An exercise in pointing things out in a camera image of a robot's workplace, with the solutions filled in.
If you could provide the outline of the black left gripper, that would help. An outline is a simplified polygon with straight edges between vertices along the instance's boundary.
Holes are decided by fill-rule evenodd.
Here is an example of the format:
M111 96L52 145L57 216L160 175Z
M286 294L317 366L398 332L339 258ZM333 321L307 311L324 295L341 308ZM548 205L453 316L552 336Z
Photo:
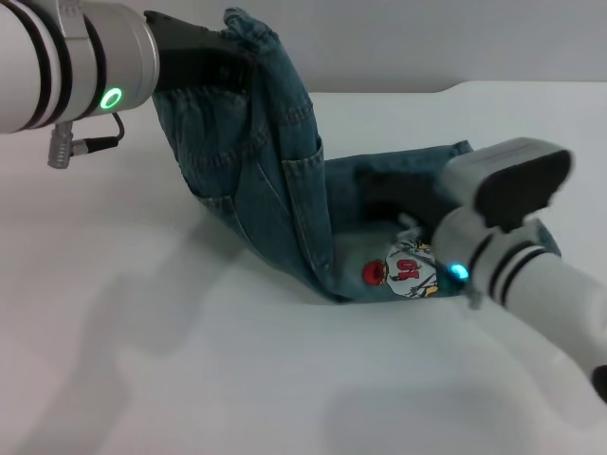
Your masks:
M210 87L231 93L250 91L255 58L219 32L146 10L159 56L157 93Z

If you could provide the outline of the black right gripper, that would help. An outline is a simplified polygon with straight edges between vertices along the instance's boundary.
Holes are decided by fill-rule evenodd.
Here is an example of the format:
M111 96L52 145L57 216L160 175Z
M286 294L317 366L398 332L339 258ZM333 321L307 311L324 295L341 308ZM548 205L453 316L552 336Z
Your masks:
M426 173L362 170L362 213L370 221L395 221L405 214L418 224L439 224L459 206L435 188Z

